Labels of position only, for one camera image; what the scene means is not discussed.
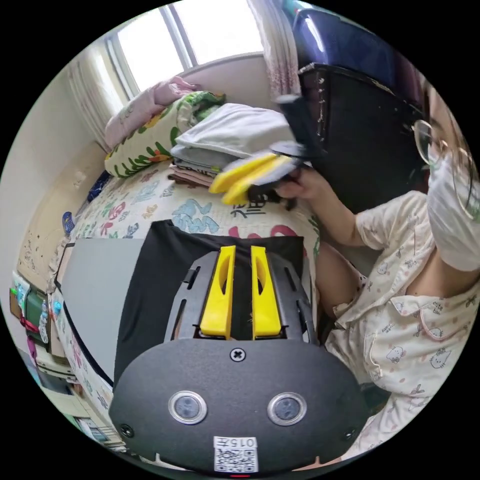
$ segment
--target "window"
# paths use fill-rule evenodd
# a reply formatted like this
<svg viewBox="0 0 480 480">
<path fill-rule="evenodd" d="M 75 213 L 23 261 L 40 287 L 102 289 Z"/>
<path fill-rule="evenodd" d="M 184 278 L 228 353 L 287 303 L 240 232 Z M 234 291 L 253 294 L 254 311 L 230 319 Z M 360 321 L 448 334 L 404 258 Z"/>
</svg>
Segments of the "window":
<svg viewBox="0 0 480 480">
<path fill-rule="evenodd" d="M 263 51 L 247 0 L 180 0 L 134 18 L 107 46 L 131 98 L 191 68 Z"/>
</svg>

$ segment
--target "face mask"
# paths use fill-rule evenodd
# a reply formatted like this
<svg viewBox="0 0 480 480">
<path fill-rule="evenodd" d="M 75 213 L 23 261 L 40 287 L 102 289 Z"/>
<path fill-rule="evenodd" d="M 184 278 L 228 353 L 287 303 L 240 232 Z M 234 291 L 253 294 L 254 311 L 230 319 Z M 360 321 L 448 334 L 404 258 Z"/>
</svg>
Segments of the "face mask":
<svg viewBox="0 0 480 480">
<path fill-rule="evenodd" d="M 429 151 L 430 178 L 428 180 L 428 217 L 431 233 L 441 259 L 454 269 L 472 272 L 480 269 L 480 223 L 463 211 L 455 192 L 451 157 L 438 158 Z M 456 181 L 458 196 L 467 199 L 470 183 Z M 480 184 L 473 189 L 480 192 Z"/>
</svg>

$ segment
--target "printed bedsheet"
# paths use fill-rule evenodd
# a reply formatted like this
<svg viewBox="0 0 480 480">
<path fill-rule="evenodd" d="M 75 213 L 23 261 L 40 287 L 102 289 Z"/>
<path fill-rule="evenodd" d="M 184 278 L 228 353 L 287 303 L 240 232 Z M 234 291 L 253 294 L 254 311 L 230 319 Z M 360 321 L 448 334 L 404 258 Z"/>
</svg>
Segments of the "printed bedsheet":
<svg viewBox="0 0 480 480">
<path fill-rule="evenodd" d="M 144 239 L 152 222 L 167 219 L 189 233 L 250 239 L 298 235 L 304 237 L 305 264 L 309 265 L 311 281 L 315 284 L 319 229 L 306 208 L 287 212 L 281 205 L 265 202 L 224 205 L 218 195 L 205 188 L 175 184 L 167 179 L 168 173 L 169 166 L 161 163 L 126 179 L 113 178 L 82 213 L 70 241 L 80 238 Z M 58 289 L 52 294 L 52 302 L 63 304 Z M 316 303 L 312 303 L 314 318 Z M 95 373 L 84 356 L 63 310 L 54 320 L 79 383 L 109 422 L 112 388 Z"/>
</svg>

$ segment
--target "window frame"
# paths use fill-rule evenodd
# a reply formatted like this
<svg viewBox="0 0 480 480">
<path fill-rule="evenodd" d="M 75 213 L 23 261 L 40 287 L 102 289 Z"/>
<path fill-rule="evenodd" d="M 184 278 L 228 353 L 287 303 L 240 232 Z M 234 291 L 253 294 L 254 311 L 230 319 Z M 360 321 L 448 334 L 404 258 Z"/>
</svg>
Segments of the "window frame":
<svg viewBox="0 0 480 480">
<path fill-rule="evenodd" d="M 177 10 L 175 9 L 175 4 L 159 6 L 158 11 L 160 12 L 163 21 L 165 22 L 166 28 L 168 29 L 170 37 L 173 41 L 173 45 L 175 46 L 176 53 L 183 68 L 183 71 L 178 73 L 179 76 L 183 76 L 186 73 L 191 73 L 196 70 L 202 70 L 203 68 L 211 65 L 228 62 L 235 58 L 257 57 L 259 55 L 263 56 L 264 54 L 264 52 L 261 50 L 253 51 L 249 53 L 242 53 L 238 55 L 231 55 L 224 58 L 219 58 L 218 60 L 213 60 L 199 65 L 187 32 L 182 24 Z M 122 85 L 125 94 L 129 100 L 134 99 L 141 91 L 139 89 L 139 86 L 137 85 L 135 77 L 132 74 L 132 71 L 130 70 L 127 59 L 125 58 L 118 33 L 121 29 L 126 27 L 129 23 L 135 21 L 137 18 L 138 16 L 123 23 L 120 27 L 116 28 L 110 34 L 108 34 L 104 39 L 105 47 L 108 52 L 110 61 L 114 66 L 118 81 Z"/>
</svg>

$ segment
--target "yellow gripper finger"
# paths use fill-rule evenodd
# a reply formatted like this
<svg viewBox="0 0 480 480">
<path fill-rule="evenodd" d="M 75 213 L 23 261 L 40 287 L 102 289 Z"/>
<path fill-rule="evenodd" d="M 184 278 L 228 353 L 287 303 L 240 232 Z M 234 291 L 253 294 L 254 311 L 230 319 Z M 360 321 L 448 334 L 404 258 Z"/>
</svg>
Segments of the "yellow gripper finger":
<svg viewBox="0 0 480 480">
<path fill-rule="evenodd" d="M 236 247 L 223 246 L 218 254 L 200 331 L 208 337 L 230 339 Z"/>
<path fill-rule="evenodd" d="M 211 194 L 223 194 L 228 191 L 232 185 L 249 175 L 259 167 L 268 164 L 275 157 L 276 153 L 265 153 L 257 157 L 243 158 L 232 162 L 228 167 L 219 173 L 214 179 L 208 191 Z"/>
<path fill-rule="evenodd" d="M 253 170 L 249 175 L 240 178 L 231 188 L 225 193 L 221 201 L 226 205 L 237 205 L 240 202 L 244 203 L 247 199 L 247 192 L 249 188 L 254 185 L 259 179 L 269 175 L 280 166 L 290 163 L 292 159 L 288 156 L 279 155 L 268 163 L 264 163 L 259 168 Z"/>
<path fill-rule="evenodd" d="M 251 247 L 251 300 L 253 339 L 276 337 L 282 325 L 264 247 Z"/>
</svg>

